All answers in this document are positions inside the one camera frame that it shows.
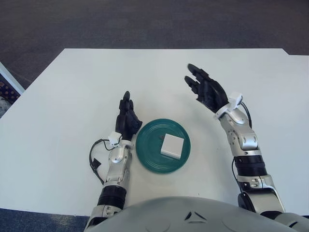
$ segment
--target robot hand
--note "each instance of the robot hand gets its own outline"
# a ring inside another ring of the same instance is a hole
[[[120,113],[116,120],[116,132],[122,134],[123,140],[131,141],[132,136],[140,129],[142,122],[134,113],[133,101],[127,91],[119,104]]]
[[[209,78],[209,75],[204,70],[193,64],[188,64],[188,69],[197,78],[197,81],[188,76],[184,80],[191,90],[198,95],[197,100],[200,103],[214,113],[228,104],[226,93],[218,82]]]

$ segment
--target metal arm segment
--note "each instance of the metal arm segment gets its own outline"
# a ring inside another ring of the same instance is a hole
[[[256,213],[278,211],[284,207],[267,174],[257,136],[250,128],[246,115],[239,109],[224,113],[219,119],[226,132],[237,168],[237,181],[242,193],[239,206]]]

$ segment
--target gray carpet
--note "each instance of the gray carpet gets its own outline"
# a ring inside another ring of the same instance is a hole
[[[64,48],[284,48],[309,55],[308,0],[0,0],[0,60],[27,88]]]

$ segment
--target black cable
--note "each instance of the black cable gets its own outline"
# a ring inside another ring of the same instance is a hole
[[[120,143],[120,139],[121,139],[122,135],[119,137],[118,139],[118,143],[114,144],[114,145],[117,145]],[[93,148],[98,145],[99,143],[102,143],[104,142],[104,146],[105,146],[105,149],[108,150],[108,151],[111,151],[113,149],[115,149],[115,147],[111,148],[111,149],[108,149],[107,146],[106,146],[106,141],[109,141],[108,139],[99,139],[97,141],[95,141],[95,143],[92,145],[91,149],[90,149],[90,152],[89,152],[89,164],[90,164],[90,167],[92,169],[92,171],[94,172],[94,174],[97,176],[97,178],[100,180],[100,182],[104,185],[104,180],[99,176],[98,172],[97,172],[97,168],[101,165],[100,162],[98,162],[96,159],[94,159],[94,161],[92,161],[92,158],[91,158],[91,153],[92,153],[92,150]]]
[[[246,106],[246,104],[244,102],[241,102],[240,104],[244,108],[244,110],[246,111],[246,114],[247,114],[247,117],[248,117],[248,120],[249,120],[249,126],[252,129],[252,120],[251,120],[251,116],[250,116],[249,110],[248,110],[248,108],[247,108],[247,106]]]
[[[239,183],[238,183],[238,181],[237,181],[237,179],[236,179],[236,176],[235,176],[235,173],[234,173],[234,169],[233,169],[234,162],[235,162],[235,158],[233,158],[233,161],[232,161],[232,172],[233,172],[233,176],[234,176],[234,178],[235,178],[235,180],[236,180],[236,183],[237,183],[237,185],[238,185],[238,187],[239,187],[240,192],[242,193],[241,188],[240,188],[240,186],[239,186]]]
[[[94,161],[92,161],[92,158],[91,158],[91,153],[92,153],[92,150],[93,148],[98,145],[99,143],[103,142],[104,140],[103,139],[99,139],[97,140],[91,147],[90,149],[90,152],[89,152],[89,164],[90,164],[90,167],[92,169],[92,171],[94,172],[94,174],[97,176],[97,178],[100,180],[100,182],[104,185],[104,180],[102,180],[102,178],[99,176],[98,172],[97,172],[97,168],[94,166]]]

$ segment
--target green plate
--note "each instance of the green plate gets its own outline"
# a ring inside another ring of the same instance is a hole
[[[161,154],[165,134],[183,138],[180,159]],[[169,119],[156,119],[147,123],[136,139],[136,153],[142,165],[154,173],[171,173],[184,165],[190,154],[191,144],[187,132],[177,122]]]

